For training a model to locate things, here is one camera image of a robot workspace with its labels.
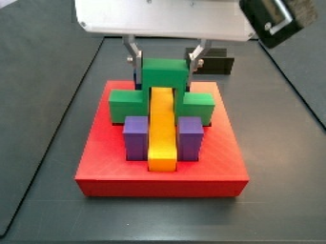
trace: block structure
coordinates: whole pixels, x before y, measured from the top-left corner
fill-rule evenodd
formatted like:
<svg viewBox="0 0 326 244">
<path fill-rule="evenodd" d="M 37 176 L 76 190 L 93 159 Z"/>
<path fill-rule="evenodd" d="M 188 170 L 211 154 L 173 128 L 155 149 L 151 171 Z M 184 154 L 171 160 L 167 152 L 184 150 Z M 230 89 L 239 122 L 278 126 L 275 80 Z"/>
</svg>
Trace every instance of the block structure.
<svg viewBox="0 0 326 244">
<path fill-rule="evenodd" d="M 143 95 L 149 99 L 149 88 L 175 89 L 175 118 L 199 116 L 203 124 L 209 124 L 215 102 L 209 93 L 185 92 L 188 77 L 187 62 L 183 59 L 143 60 Z"/>
<path fill-rule="evenodd" d="M 199 161 L 203 137 L 201 119 L 199 117 L 179 117 L 176 130 L 177 161 Z"/>
<path fill-rule="evenodd" d="M 219 106 L 211 127 L 203 127 L 199 162 L 177 162 L 171 173 L 149 172 L 148 162 L 127 161 L 123 126 L 113 126 L 107 99 L 112 90 L 133 90 L 132 81 L 109 81 L 80 159 L 76 183 L 85 196 L 225 197 L 238 196 L 248 175 L 213 82 L 192 82 L 191 92 L 211 93 Z"/>
<path fill-rule="evenodd" d="M 148 117 L 127 116 L 123 126 L 125 159 L 148 160 Z"/>
<path fill-rule="evenodd" d="M 173 94 L 169 88 L 151 88 L 148 165 L 151 172 L 176 170 Z"/>
</svg>

